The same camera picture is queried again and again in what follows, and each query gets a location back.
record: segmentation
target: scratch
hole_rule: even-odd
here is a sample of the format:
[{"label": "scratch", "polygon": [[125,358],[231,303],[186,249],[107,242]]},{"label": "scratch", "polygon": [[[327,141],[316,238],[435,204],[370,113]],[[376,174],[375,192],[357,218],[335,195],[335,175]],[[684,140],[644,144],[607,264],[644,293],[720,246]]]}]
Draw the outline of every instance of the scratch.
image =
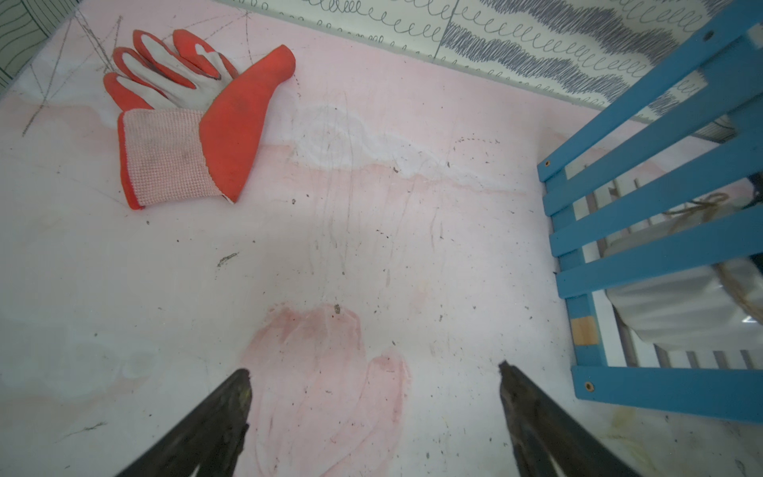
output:
[{"label": "scratch", "polygon": [[67,437],[69,437],[69,436],[73,436],[74,434],[79,434],[79,433],[81,433],[81,432],[87,432],[87,431],[89,431],[89,430],[98,429],[100,426],[105,426],[106,424],[108,424],[108,423],[107,423],[107,422],[104,422],[104,421],[101,421],[101,422],[97,423],[97,424],[96,424],[95,426],[93,426],[93,427],[85,427],[85,428],[83,428],[83,429],[80,429],[80,430],[77,430],[77,431],[75,431],[75,432],[70,432],[70,433],[68,433],[67,435],[65,435],[64,437],[61,437],[60,439],[58,439],[58,440],[56,441],[56,443],[59,443],[59,442],[61,442],[62,440],[66,439]]},{"label": "scratch", "polygon": [[229,256],[224,256],[223,258],[221,258],[221,259],[220,259],[220,261],[219,261],[219,262],[217,262],[217,267],[218,267],[218,268],[222,267],[223,265],[225,265],[225,263],[226,263],[228,260],[230,260],[230,259],[234,258],[234,257],[235,257],[236,255],[238,255],[238,254],[239,254],[238,252],[235,252],[235,253],[231,253]]},{"label": "scratch", "polygon": [[[325,95],[328,95],[328,87],[327,90],[324,92]],[[324,145],[326,144],[326,138],[327,138],[327,128],[328,128],[328,116],[327,116],[327,110],[323,108],[320,112],[320,122],[323,124],[323,131],[320,135],[320,161],[323,162],[325,159],[325,154],[328,153],[328,148],[324,148]],[[331,201],[331,191],[333,188],[331,187],[333,184],[333,176],[334,176],[334,170],[333,167],[329,170],[328,173],[328,180],[327,180],[327,187],[326,187],[326,200],[324,201],[324,211],[323,216],[320,218],[320,222],[322,224],[325,224],[327,222],[327,215],[328,215],[328,206],[329,202]],[[323,228],[323,237],[326,236],[326,228]],[[326,287],[328,283],[328,274],[329,269],[328,267],[324,266],[324,289],[321,292],[321,299],[324,299],[326,296]]]},{"label": "scratch", "polygon": [[434,251],[434,221],[435,219],[437,219],[438,210],[439,210],[439,207],[434,209],[434,215],[432,216],[432,221],[430,222],[430,241],[432,242],[432,251]]},{"label": "scratch", "polygon": [[346,237],[344,240],[344,259],[347,261],[347,247],[349,245],[349,216],[353,209],[353,170],[355,169],[355,152],[353,151],[353,134],[349,130],[349,104],[347,102],[347,93],[344,93],[344,120],[347,124],[347,140],[349,141],[349,197],[347,198],[347,223]]},{"label": "scratch", "polygon": [[72,181],[72,182],[76,182],[77,184],[82,184],[82,185],[84,185],[85,187],[87,187],[88,189],[90,189],[90,190],[92,190],[92,191],[96,191],[98,194],[100,194],[100,195],[103,195],[104,197],[108,197],[108,198],[109,198],[109,199],[111,199],[112,201],[114,201],[114,202],[116,202],[117,204],[119,204],[119,205],[121,205],[122,207],[124,207],[124,204],[123,204],[122,202],[119,202],[119,200],[117,200],[116,198],[113,198],[113,197],[111,197],[111,196],[110,196],[109,194],[107,194],[106,192],[103,192],[101,189],[98,189],[98,188],[96,188],[96,187],[94,187],[94,186],[92,186],[92,185],[88,184],[87,182],[83,182],[83,181],[80,181],[80,180],[78,180],[78,179],[74,179],[73,177],[66,177],[66,179],[68,179],[68,180],[70,180],[70,181]]},{"label": "scratch", "polygon": [[[315,250],[318,250],[318,241],[315,240]],[[307,244],[307,261],[310,263],[310,274],[315,275],[315,267],[313,265],[313,250],[310,244]]]},{"label": "scratch", "polygon": [[[196,23],[191,23],[190,25],[185,25],[184,27],[181,27],[180,29],[184,30],[186,28],[195,27],[196,25],[201,24],[201,23],[205,23],[207,21],[217,20],[218,18],[225,18],[225,17],[230,17],[230,16],[232,16],[232,15],[218,15],[217,17],[205,18],[204,20],[197,21]],[[166,37],[162,38],[162,41],[166,40],[167,38],[169,38],[171,36],[172,36],[172,34],[167,35]]]},{"label": "scratch", "polygon": [[100,57],[101,61],[103,61],[104,67],[110,71],[116,71],[114,65],[111,63],[111,57],[106,54],[106,49],[103,47],[103,44],[98,39],[98,37],[95,36],[95,32],[93,32],[93,30],[90,28],[87,18],[85,18],[82,13],[77,13],[79,13],[79,15],[75,15],[74,18],[76,18],[77,23],[79,23],[82,31],[85,32],[85,36],[88,38],[88,41],[93,47],[93,50],[95,50],[95,52],[98,54],[98,57]]},{"label": "scratch", "polygon": [[[117,48],[117,41],[119,40],[119,27],[121,25],[122,25],[122,15],[119,15],[119,17],[117,18],[117,33],[114,34],[114,49]],[[109,31],[106,34],[106,37],[108,38],[108,35],[110,35],[110,34],[111,34],[111,32]]]},{"label": "scratch", "polygon": [[395,228],[394,237],[392,237],[392,244],[390,245],[390,250],[389,250],[389,258],[390,259],[392,259],[392,256],[394,255],[394,245],[395,245],[395,242],[397,241],[398,237],[400,236],[400,227],[402,226],[403,220],[405,219],[405,213],[408,210],[408,204],[410,203],[410,197],[414,194],[414,191],[416,190],[416,184],[418,182],[418,178],[420,176],[421,169],[424,167],[424,165],[426,163],[427,163],[427,161],[424,161],[421,164],[421,167],[419,168],[417,173],[414,175],[413,182],[410,184],[410,191],[408,191],[408,194],[405,196],[405,204],[403,204],[403,213],[400,214],[400,220],[398,221],[397,228]]},{"label": "scratch", "polygon": [[252,47],[249,45],[249,12],[246,13],[246,20],[244,20],[244,30],[246,31],[246,50],[249,51],[249,62],[254,63],[254,60],[252,60]]},{"label": "scratch", "polygon": [[58,50],[58,57],[56,58],[56,63],[53,65],[53,73],[50,75],[50,81],[48,82],[47,90],[45,90],[45,94],[43,95],[43,102],[40,104],[40,107],[37,108],[37,110],[34,112],[32,117],[29,118],[29,122],[27,123],[27,126],[21,132],[22,137],[27,135],[27,131],[29,131],[29,127],[32,125],[32,122],[34,122],[34,119],[37,117],[40,111],[43,110],[43,108],[45,107],[45,104],[47,103],[48,94],[50,94],[50,87],[53,85],[53,79],[56,78],[56,70],[58,69],[58,62],[61,60],[61,55],[63,54],[63,47],[64,45],[66,45],[66,38],[69,36],[69,29],[71,27],[72,27],[72,21],[71,19],[69,19],[69,23],[66,24],[66,31],[63,34],[63,40],[61,40],[61,48],[59,48]]},{"label": "scratch", "polygon": [[44,95],[45,92],[43,91],[43,87],[40,84],[40,80],[37,79],[37,75],[34,73],[34,65],[29,65],[29,70],[32,72],[32,76],[34,77],[34,82],[37,83],[37,87],[40,89],[40,94]]},{"label": "scratch", "polygon": [[209,34],[209,36],[208,36],[208,37],[206,37],[204,40],[209,40],[209,39],[210,39],[210,38],[212,38],[212,37],[213,37],[215,34],[217,34],[217,32],[219,32],[219,31],[222,31],[224,28],[226,28],[228,25],[230,25],[231,23],[235,22],[236,20],[240,20],[241,18],[245,18],[247,15],[248,15],[248,12],[247,12],[247,13],[245,13],[245,14],[243,14],[243,15],[241,15],[240,17],[236,17],[236,18],[234,18],[233,20],[231,20],[231,21],[227,22],[227,23],[226,23],[225,25],[223,25],[222,27],[219,27],[217,30],[215,30],[215,31],[213,31],[212,33],[210,33],[210,34]]},{"label": "scratch", "polygon": [[734,459],[734,463],[736,464],[736,468],[739,469],[739,472],[742,474],[742,477],[747,477],[747,469],[745,468],[745,463],[739,459]]},{"label": "scratch", "polygon": [[63,79],[63,82],[61,83],[61,86],[59,86],[58,89],[56,91],[54,91],[52,95],[50,95],[50,99],[53,99],[53,98],[56,97],[58,92],[61,91],[61,88],[66,86],[66,83],[69,81],[69,78],[71,78],[74,73],[77,73],[77,70],[79,70],[79,68],[82,65],[85,64],[85,61],[90,60],[90,56],[93,56],[93,53],[95,53],[95,51],[91,51],[90,54],[88,56],[86,56],[85,59],[79,65],[75,66],[75,68],[72,69],[72,71],[69,72],[68,75],[66,75],[66,78]]},{"label": "scratch", "polygon": [[207,364],[207,360],[204,360],[204,373],[206,374],[206,382],[207,382],[207,392],[212,391],[212,387],[209,385],[209,366]]}]

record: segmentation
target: white surface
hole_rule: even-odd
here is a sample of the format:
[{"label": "white surface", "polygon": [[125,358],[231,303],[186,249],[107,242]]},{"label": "white surface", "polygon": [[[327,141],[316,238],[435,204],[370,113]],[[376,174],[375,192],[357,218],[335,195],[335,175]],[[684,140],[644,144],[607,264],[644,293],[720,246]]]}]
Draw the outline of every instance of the white surface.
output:
[{"label": "white surface", "polygon": [[750,361],[755,369],[763,369],[763,350],[750,350]]},{"label": "white surface", "polygon": [[[571,178],[583,170],[582,161],[573,161],[565,167],[567,178]],[[578,199],[572,204],[575,212],[575,220],[579,221],[590,213],[586,198]],[[583,258],[586,263],[598,260],[600,258],[599,249],[595,242],[587,243],[583,246]],[[623,345],[620,342],[620,332],[617,330],[617,320],[612,309],[612,304],[604,290],[597,290],[591,294],[594,300],[594,310],[596,311],[596,322],[599,325],[599,334],[601,344],[604,347],[604,355],[607,358],[608,366],[625,366],[625,354]]]},{"label": "white surface", "polygon": [[[737,210],[738,205],[720,205],[713,220]],[[703,221],[703,214],[697,213],[643,228],[612,243],[606,255],[663,238]],[[750,303],[757,306],[763,303],[763,276],[749,258],[732,259],[724,262],[724,266],[742,286]],[[716,350],[753,350],[763,346],[763,327],[736,304],[711,266],[610,288],[607,297],[629,329],[645,342],[665,350],[698,353],[702,350],[712,355]],[[714,363],[715,359],[704,361]]]},{"label": "white surface", "polygon": [[697,365],[702,369],[718,369],[718,360],[712,351],[694,351],[697,357]]},{"label": "white surface", "polygon": [[[134,212],[93,45],[176,27],[240,68],[285,43],[297,72],[240,203]],[[115,474],[284,301],[341,304],[407,360],[390,475],[517,474],[503,359],[643,475],[763,472],[757,427],[573,397],[536,163],[594,111],[201,0],[85,2],[33,68],[0,102],[1,474]]]},{"label": "white surface", "polygon": [[686,351],[668,351],[671,368],[690,368],[689,356]]},{"label": "white surface", "polygon": [[[610,191],[611,189],[617,190],[617,184],[615,184],[613,181],[602,185],[594,191],[594,200],[596,201],[596,206],[598,208],[606,207],[612,203],[612,193]],[[609,247],[609,245],[611,245],[615,240],[619,240],[621,237],[623,237],[623,231],[619,230],[607,235],[604,238],[604,242],[607,247]],[[597,311],[603,309],[601,313],[608,315],[610,313],[609,308],[611,308],[611,302],[610,299],[606,297],[606,293],[604,293],[604,297],[607,300],[606,302],[604,302],[602,297],[599,296],[599,300],[597,302]],[[657,360],[657,352],[655,351],[654,345],[650,343],[644,343],[641,338],[639,338],[639,336],[630,328],[626,330],[626,333],[628,333],[630,336],[631,343],[633,344],[633,353],[635,354],[634,357],[636,358],[636,364],[642,368],[658,368],[659,361]],[[613,331],[610,331],[607,333],[607,340],[605,341],[605,344],[608,347],[614,347],[616,346],[615,343],[620,343],[620,334],[618,332],[618,334],[615,335]]]},{"label": "white surface", "polygon": [[724,355],[729,369],[747,369],[745,359],[739,351],[726,351]]}]

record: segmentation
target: wallpaper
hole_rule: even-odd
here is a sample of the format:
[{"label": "wallpaper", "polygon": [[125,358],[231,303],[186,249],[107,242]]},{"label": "wallpaper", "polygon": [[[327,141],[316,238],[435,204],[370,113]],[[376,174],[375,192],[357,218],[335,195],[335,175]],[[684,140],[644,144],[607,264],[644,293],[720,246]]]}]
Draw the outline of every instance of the wallpaper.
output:
[{"label": "wallpaper", "polygon": [[0,93],[79,0],[0,0]]},{"label": "wallpaper", "polygon": [[[605,108],[731,0],[219,0]],[[699,73],[639,112],[659,118]],[[720,118],[699,131],[724,140]]]}]

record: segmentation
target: orange glove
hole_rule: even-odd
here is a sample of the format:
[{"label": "orange glove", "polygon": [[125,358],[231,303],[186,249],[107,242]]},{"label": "orange glove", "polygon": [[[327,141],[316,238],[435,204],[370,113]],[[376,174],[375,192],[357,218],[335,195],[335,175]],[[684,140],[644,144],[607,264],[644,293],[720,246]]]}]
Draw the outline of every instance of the orange glove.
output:
[{"label": "orange glove", "polygon": [[291,78],[295,58],[281,45],[240,76],[201,38],[175,30],[178,54],[145,31],[135,50],[114,49],[127,76],[104,86],[122,109],[121,178],[132,209],[162,201],[222,195],[238,200],[254,164],[268,103]]}]

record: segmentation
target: pink surface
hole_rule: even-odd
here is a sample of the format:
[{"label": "pink surface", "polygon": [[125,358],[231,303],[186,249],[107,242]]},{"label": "pink surface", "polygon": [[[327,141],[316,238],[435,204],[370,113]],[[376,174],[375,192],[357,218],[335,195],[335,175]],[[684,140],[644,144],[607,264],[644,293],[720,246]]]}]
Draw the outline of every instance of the pink surface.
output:
[{"label": "pink surface", "polygon": [[[131,211],[102,51],[136,28],[168,37],[181,27],[239,69],[287,44],[297,71],[273,95],[238,203]],[[321,472],[339,462],[340,473],[364,472],[358,455],[382,472],[401,432],[389,475],[516,475],[497,396],[507,359],[643,475],[729,475],[728,456],[763,472],[756,427],[644,410],[624,419],[575,398],[536,164],[595,115],[211,1],[85,0],[0,99],[0,473],[115,475],[240,366],[278,303],[353,310],[363,356],[393,359],[392,346],[415,379],[404,426],[375,425],[365,439],[315,430],[320,420],[260,392],[273,434],[247,445],[242,469],[278,463],[297,475],[302,446]],[[599,148],[642,127],[625,124]],[[709,148],[688,139],[670,154]],[[311,339],[325,346],[327,333]],[[354,385],[331,384],[353,390],[341,398],[357,409],[396,389],[373,379],[376,391],[358,394],[369,364],[352,347],[293,353],[358,363],[345,373]],[[310,374],[293,364],[283,382],[270,375],[283,395]],[[393,370],[379,374],[403,373]],[[395,422],[376,408],[394,416],[369,405],[369,421]],[[350,430],[353,416],[341,418]],[[322,444],[307,443],[303,422]]]},{"label": "pink surface", "polygon": [[266,322],[241,357],[252,410],[236,474],[384,475],[402,432],[405,360],[386,350],[367,363],[360,319],[339,305],[281,306]]}]

